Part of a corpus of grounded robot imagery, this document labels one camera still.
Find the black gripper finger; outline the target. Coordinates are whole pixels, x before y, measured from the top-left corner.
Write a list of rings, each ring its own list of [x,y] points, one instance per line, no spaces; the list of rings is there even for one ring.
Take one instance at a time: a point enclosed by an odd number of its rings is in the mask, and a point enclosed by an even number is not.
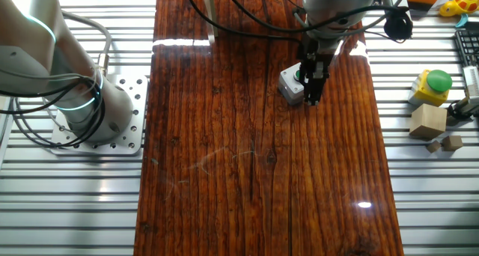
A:
[[[301,83],[304,86],[305,102],[310,106],[317,105],[317,98],[314,91],[315,66],[309,63],[301,64]]]
[[[326,80],[329,78],[329,65],[330,61],[320,61],[317,63],[317,72],[319,75],[319,84],[318,84],[318,98],[320,99],[323,94],[323,89],[326,83]]]

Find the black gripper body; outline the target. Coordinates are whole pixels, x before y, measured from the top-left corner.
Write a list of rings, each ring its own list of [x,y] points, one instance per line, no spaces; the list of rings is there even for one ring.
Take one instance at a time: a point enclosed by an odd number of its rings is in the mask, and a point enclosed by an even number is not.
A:
[[[336,39],[314,38],[303,33],[301,44],[298,48],[298,59],[304,63],[307,60],[314,60],[323,67],[328,67],[335,56],[337,49]]]

